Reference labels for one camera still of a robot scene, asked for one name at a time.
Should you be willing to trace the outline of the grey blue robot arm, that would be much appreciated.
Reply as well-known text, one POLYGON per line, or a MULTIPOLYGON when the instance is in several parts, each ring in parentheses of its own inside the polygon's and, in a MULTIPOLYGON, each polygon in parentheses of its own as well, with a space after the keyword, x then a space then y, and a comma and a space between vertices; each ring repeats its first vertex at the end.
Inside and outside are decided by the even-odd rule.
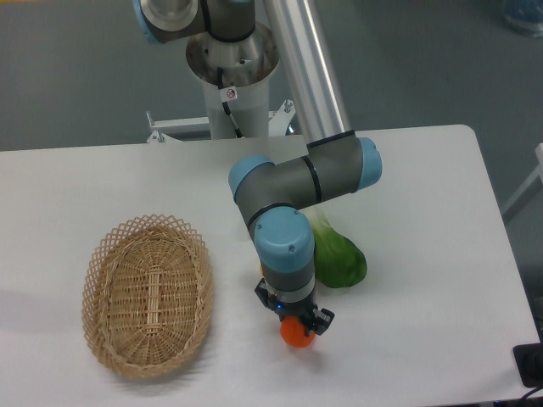
POLYGON ((280 319, 296 319, 305 335, 324 333, 334 315, 316 305, 316 242, 303 209, 374 185, 382 161, 348 122, 315 3, 267 1, 267 25, 251 1, 136 1, 133 8, 149 41, 188 40, 188 64, 210 92, 213 137, 266 136, 268 112, 254 90, 284 66, 307 153, 281 164, 249 156, 228 182, 260 258, 257 297, 280 319))

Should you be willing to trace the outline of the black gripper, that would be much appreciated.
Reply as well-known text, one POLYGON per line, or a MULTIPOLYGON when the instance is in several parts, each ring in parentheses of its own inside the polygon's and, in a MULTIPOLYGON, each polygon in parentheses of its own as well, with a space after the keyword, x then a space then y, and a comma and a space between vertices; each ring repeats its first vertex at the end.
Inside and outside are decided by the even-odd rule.
POLYGON ((293 316, 304 327, 305 335, 322 335, 332 324, 334 313, 317 307, 315 291, 314 277, 302 288, 294 291, 278 290, 265 278, 262 278, 255 288, 255 294, 264 307, 277 314, 280 321, 293 316))

